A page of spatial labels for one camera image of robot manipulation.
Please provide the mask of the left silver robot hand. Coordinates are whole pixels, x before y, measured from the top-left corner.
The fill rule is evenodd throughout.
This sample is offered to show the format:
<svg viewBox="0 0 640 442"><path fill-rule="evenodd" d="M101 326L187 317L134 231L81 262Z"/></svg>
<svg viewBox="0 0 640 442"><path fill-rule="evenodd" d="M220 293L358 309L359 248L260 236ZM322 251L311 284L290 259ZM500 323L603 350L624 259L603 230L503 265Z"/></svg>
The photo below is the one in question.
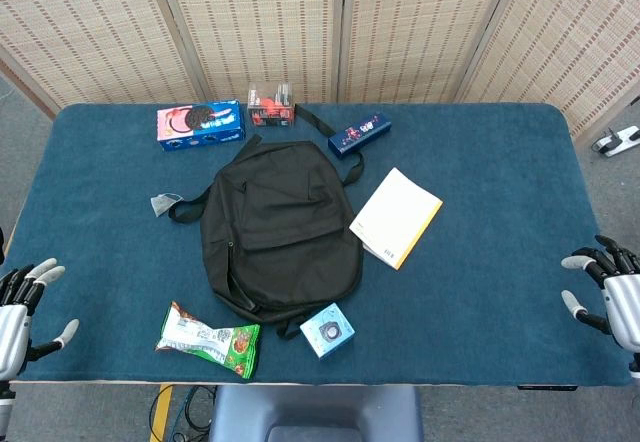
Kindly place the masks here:
<svg viewBox="0 0 640 442"><path fill-rule="evenodd" d="M34 346L32 318L45 290L65 273L56 258L13 269L1 277L1 384L8 385L35 362L64 349L75 336L79 320L72 319L60 335Z"/></svg>

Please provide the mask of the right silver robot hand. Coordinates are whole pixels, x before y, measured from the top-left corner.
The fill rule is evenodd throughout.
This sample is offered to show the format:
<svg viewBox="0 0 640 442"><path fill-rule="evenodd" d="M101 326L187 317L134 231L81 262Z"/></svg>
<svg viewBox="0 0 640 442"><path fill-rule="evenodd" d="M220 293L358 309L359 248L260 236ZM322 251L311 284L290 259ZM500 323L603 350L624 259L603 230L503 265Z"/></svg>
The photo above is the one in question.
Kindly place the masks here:
<svg viewBox="0 0 640 442"><path fill-rule="evenodd" d="M609 256L596 248L583 247L565 257L561 265L581 270L595 281L606 308L606 316L589 312L569 290L561 297L571 316L605 335L623 349L639 353L639 257L614 239L596 235Z"/></svg>

